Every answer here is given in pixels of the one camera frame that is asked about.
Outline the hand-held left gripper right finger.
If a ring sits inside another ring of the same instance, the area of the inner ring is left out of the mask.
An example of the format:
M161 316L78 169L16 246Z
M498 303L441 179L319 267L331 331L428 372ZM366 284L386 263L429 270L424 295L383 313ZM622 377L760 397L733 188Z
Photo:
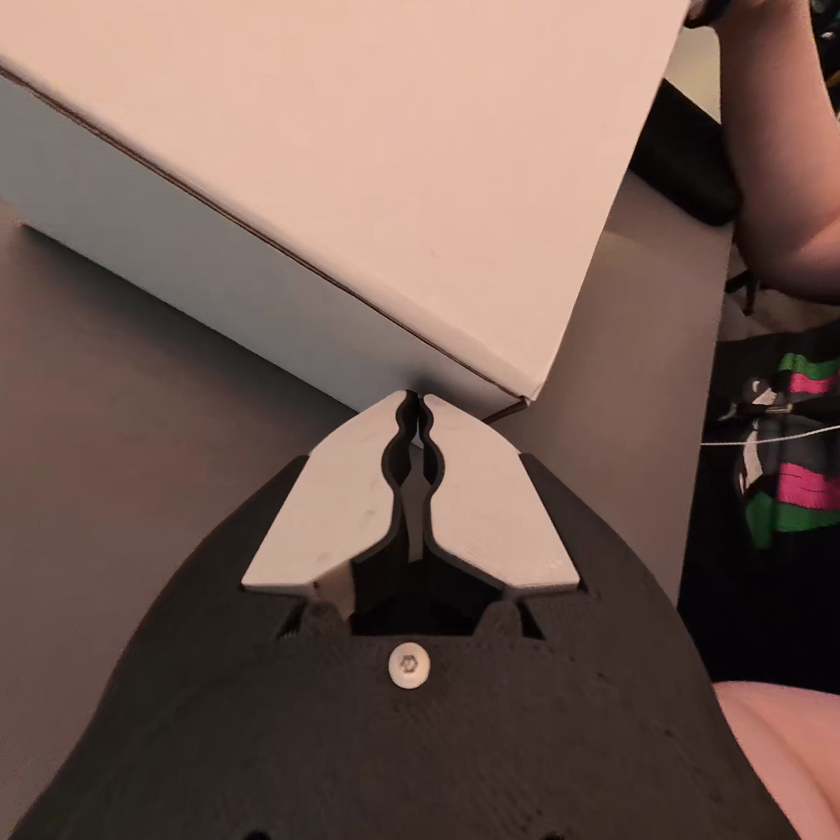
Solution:
M506 599L577 589L581 576L519 451L436 395L422 403L423 442L435 467L429 547Z

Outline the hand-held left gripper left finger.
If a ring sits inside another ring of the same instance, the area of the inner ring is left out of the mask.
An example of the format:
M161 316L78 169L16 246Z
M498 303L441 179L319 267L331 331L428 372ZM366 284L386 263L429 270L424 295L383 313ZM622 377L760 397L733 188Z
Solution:
M254 555L248 592L364 614L397 591L408 564L402 485L411 472L418 397L395 392L325 437Z

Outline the white cardboard box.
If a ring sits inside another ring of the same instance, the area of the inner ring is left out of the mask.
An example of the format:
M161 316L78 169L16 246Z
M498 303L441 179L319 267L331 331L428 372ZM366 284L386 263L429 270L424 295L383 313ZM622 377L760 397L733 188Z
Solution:
M2 2L2 200L362 411L546 382L688 2Z

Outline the person's right forearm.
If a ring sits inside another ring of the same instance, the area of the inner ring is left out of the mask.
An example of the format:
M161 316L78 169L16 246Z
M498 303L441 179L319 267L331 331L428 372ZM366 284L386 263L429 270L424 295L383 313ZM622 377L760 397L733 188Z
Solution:
M838 303L838 121L809 3L731 2L713 28L740 256L768 288Z

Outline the person's black printed shirt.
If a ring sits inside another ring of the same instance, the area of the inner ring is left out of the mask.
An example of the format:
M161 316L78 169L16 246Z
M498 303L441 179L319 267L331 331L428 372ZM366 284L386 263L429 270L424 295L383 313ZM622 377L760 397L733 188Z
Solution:
M678 610L713 681L839 691L839 326L718 345Z

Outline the person's bare leg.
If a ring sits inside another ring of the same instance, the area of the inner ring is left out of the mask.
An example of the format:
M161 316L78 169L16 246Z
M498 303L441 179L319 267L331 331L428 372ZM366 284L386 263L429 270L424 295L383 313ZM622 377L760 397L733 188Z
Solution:
M802 839L839 838L839 697L748 681L714 685L755 773Z

